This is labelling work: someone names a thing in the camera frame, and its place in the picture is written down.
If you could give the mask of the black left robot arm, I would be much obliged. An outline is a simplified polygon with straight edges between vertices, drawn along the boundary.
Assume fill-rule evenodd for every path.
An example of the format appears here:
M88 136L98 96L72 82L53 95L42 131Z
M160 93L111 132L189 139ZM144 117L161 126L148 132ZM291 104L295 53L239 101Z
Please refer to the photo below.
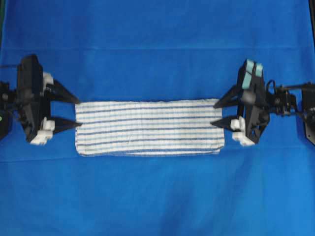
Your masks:
M51 114L51 102L80 104L50 73L44 72L38 57L31 54L15 65L17 87L11 90L9 83L0 83L0 137L11 130L15 119L23 128L26 141L32 145L45 145L57 133L77 128L80 122Z

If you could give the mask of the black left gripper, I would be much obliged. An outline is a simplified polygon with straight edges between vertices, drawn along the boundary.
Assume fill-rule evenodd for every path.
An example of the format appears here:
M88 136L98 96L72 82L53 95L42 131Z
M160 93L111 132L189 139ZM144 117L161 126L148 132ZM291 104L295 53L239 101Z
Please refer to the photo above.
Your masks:
M45 145L53 134L82 125L81 122L51 117L50 101L80 104L75 95L43 71L37 55L23 57L17 66L15 107L26 141L32 145Z

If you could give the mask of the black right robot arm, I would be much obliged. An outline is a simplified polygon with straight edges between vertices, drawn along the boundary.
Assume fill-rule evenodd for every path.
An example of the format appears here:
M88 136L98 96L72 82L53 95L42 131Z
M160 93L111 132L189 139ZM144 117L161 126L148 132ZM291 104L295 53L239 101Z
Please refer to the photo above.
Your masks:
M258 144L270 122L270 115L298 116L304 124L305 137L315 142L315 86L304 83L293 86L267 84L263 76L245 73L214 108L237 106L237 114L211 122L211 125L232 132L232 138L242 146Z

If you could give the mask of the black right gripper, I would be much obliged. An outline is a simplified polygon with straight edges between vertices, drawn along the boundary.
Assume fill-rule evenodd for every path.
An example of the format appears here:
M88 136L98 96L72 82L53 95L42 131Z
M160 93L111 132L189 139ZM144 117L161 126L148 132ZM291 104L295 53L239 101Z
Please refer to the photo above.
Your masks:
M218 102L214 108L238 105L237 116L226 116L210 124L232 133L232 139L242 146L258 144L261 135L269 124L270 115L266 103L264 80L246 73Z

